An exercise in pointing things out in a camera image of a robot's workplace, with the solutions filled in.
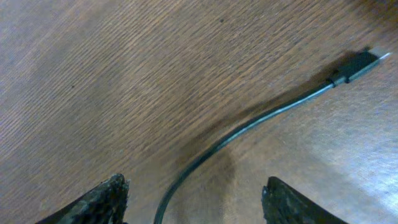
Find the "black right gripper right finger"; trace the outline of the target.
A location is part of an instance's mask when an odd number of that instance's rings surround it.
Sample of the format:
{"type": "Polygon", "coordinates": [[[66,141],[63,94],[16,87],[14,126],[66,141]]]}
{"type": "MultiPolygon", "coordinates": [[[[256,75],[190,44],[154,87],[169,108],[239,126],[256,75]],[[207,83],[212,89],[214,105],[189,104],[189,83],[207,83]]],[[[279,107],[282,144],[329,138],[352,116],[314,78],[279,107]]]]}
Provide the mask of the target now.
{"type": "Polygon", "coordinates": [[[263,186],[261,202],[267,224],[347,224],[275,176],[263,186]]]}

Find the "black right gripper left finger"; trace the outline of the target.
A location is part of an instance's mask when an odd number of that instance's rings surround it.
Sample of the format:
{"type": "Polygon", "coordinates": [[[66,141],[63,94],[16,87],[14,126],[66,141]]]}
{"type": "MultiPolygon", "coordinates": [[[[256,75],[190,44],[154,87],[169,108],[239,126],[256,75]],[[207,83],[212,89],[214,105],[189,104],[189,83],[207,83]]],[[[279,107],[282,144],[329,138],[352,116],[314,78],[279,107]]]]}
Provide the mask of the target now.
{"type": "Polygon", "coordinates": [[[114,174],[38,224],[123,224],[129,184],[114,174]]]}

